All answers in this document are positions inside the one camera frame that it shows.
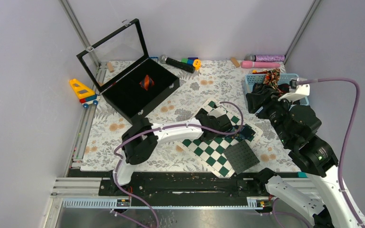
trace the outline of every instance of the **black perforated plate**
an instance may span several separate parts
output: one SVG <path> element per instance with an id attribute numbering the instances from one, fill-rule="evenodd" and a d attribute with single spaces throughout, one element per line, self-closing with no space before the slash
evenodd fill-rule
<path id="1" fill-rule="evenodd" d="M 246 140 L 228 147 L 223 153 L 234 171 L 236 171 L 236 174 L 240 174 L 259 163 L 257 156 L 248 146 Z"/>

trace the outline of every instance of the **white wall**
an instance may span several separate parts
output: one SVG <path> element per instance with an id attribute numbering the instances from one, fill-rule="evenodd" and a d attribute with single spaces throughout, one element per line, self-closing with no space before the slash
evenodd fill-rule
<path id="1" fill-rule="evenodd" d="M 312 0 L 69 0 L 90 43 L 138 18 L 151 56 L 285 54 Z"/>
<path id="2" fill-rule="evenodd" d="M 0 0 L 0 228 L 39 226 L 63 175 L 89 82 L 84 48 L 57 0 Z"/>
<path id="3" fill-rule="evenodd" d="M 365 1 L 321 3 L 287 64 L 305 78 L 349 77 L 361 86 L 361 98 L 345 157 L 344 178 L 365 214 Z M 350 83 L 311 87 L 310 103 L 322 120 L 318 132 L 339 156 L 355 89 Z"/>

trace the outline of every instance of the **green and white chessboard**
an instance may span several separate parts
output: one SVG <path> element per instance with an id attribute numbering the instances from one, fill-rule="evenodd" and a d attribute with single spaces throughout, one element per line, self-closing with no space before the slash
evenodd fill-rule
<path id="1" fill-rule="evenodd" d="M 218 107 L 218 109 L 215 110 L 214 105 L 216 102 L 213 100 L 214 99 L 207 100 L 201 108 L 206 110 L 208 113 L 218 111 L 220 114 L 226 114 L 233 126 L 240 125 L 240 115 L 227 111 L 224 107 Z M 246 140 L 251 147 L 261 137 L 262 130 L 253 124 L 245 123 L 245 120 L 244 125 L 251 127 L 251 129 L 255 132 L 250 140 Z M 176 143 L 188 153 L 193 154 L 217 177 L 229 178 L 234 174 L 234 170 L 231 167 L 230 162 L 226 159 L 226 156 L 223 154 L 223 151 L 229 146 L 237 144 L 239 141 L 241 141 L 241 139 L 215 138 L 212 141 L 201 142 L 200 140 L 187 139 Z"/>

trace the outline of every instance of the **black microphone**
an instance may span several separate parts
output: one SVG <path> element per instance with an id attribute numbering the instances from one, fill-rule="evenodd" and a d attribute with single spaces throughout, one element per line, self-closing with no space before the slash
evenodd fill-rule
<path id="1" fill-rule="evenodd" d="M 190 72 L 190 73 L 195 72 L 195 67 L 194 66 L 188 65 L 188 64 L 183 63 L 183 62 L 179 62 L 175 59 L 167 57 L 166 55 L 160 56 L 160 62 L 161 63 L 167 63 L 167 64 L 169 64 L 173 67 L 179 68 L 181 70 L 185 70 L 185 71 Z"/>

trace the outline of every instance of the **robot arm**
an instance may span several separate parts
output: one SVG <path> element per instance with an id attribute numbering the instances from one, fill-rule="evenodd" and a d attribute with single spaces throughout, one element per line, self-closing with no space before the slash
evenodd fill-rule
<path id="1" fill-rule="evenodd" d="M 338 159 L 331 146 L 316 136 L 321 121 L 310 106 L 290 106 L 273 89 L 263 88 L 256 94 L 246 94 L 250 113 L 263 108 L 257 117 L 269 119 L 285 149 L 290 149 L 292 161 L 314 183 L 324 203 L 312 200 L 284 183 L 270 169 L 262 170 L 257 178 L 259 191 L 282 199 L 316 228 L 357 228 L 365 225 L 350 193 L 348 196 L 363 224 L 358 224 L 338 184 Z"/>
<path id="2" fill-rule="evenodd" d="M 123 158 L 117 173 L 118 183 L 126 185 L 131 181 L 132 173 L 138 164 L 145 162 L 152 155 L 155 147 L 162 143 L 169 143 L 177 140 L 195 140 L 201 141 L 212 140 L 219 134 L 204 130 L 201 128 L 208 127 L 219 132 L 226 132 L 233 126 L 226 114 L 221 115 L 219 108 L 207 113 L 204 109 L 200 109 L 196 116 L 190 120 L 176 123 L 150 123 L 147 118 L 134 123 L 134 125 L 126 131 L 122 140 L 125 142 L 129 138 L 144 132 L 146 130 L 158 129 L 149 134 L 142 135 L 122 148 L 121 155 Z"/>

